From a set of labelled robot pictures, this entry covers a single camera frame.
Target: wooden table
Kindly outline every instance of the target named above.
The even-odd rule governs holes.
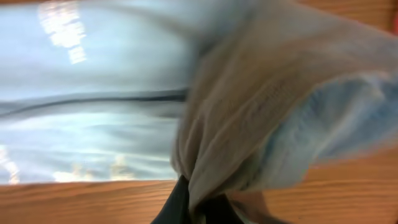
[[[27,0],[0,0],[0,3]],[[391,0],[307,0],[320,9],[389,30]],[[112,182],[0,187],[0,223],[147,224],[173,182]],[[275,216],[303,224],[395,224],[398,149],[367,159],[314,167],[292,189],[264,192]]]

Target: brown fabric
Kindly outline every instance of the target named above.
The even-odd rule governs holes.
[[[397,54],[389,34],[294,2],[261,1],[204,59],[190,93],[172,165],[190,180],[191,211],[223,192],[272,187],[278,168],[256,177],[259,155],[295,106],[326,82],[388,78]]]

